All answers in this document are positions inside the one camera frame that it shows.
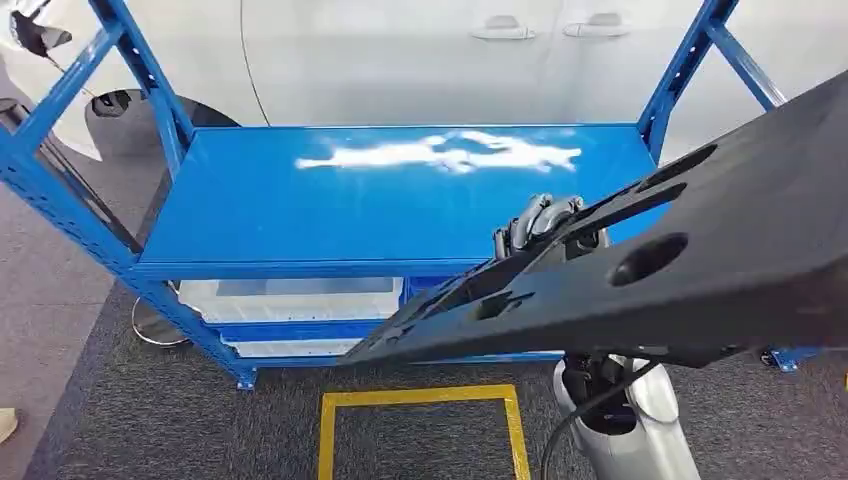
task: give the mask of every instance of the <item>white car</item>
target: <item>white car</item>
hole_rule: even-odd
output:
[[[127,0],[200,124],[632,122],[700,0]],[[0,48],[33,102],[92,38],[85,0],[7,0]],[[848,2],[741,0],[728,26],[787,97],[848,68]],[[49,58],[24,47],[39,30]],[[100,153],[86,109],[119,116],[138,85],[111,52],[54,128]],[[761,113],[710,52],[664,158]]]

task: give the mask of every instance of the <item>floor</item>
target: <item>floor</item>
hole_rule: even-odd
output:
[[[2,72],[0,96],[23,98]],[[92,122],[108,160],[66,154],[136,231],[164,171],[150,112],[142,106],[120,121]],[[0,480],[23,475],[113,283],[0,185],[0,405],[22,415],[18,432],[0,448]]]
[[[106,161],[74,158],[132,230],[166,192],[161,151],[139,109],[98,126]],[[263,372],[235,390],[193,348],[162,351],[128,331],[133,295],[0,189],[0,405],[23,411],[0,446],[0,479],[315,478],[326,392],[514,385],[533,475],[559,419],[550,364]],[[848,452],[848,354],[797,374],[740,354],[671,368],[683,426],[705,479],[838,479]],[[336,478],[511,478],[502,402],[337,412]],[[573,445],[558,478],[591,478]]]

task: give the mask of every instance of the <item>shelf top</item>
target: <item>shelf top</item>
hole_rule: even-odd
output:
[[[633,125],[198,129],[135,271],[453,274],[533,193],[591,204],[654,168]]]

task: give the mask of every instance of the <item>white storage bin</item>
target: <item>white storage bin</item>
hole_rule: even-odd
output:
[[[265,342],[227,342],[240,357],[326,357],[344,355],[360,338],[326,340],[271,340]]]
[[[210,323],[382,319],[402,287],[400,277],[184,280],[179,299]]]

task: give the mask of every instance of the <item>yellow square outline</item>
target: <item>yellow square outline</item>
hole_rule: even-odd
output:
[[[377,390],[370,392],[325,393],[321,402],[321,430],[318,442],[318,480],[333,478],[333,450],[336,432],[336,407],[402,405],[455,402],[460,400],[503,399],[506,424],[512,449],[512,464],[517,480],[530,480],[527,448],[518,396],[513,385],[475,385],[469,387],[420,388],[413,390]]]

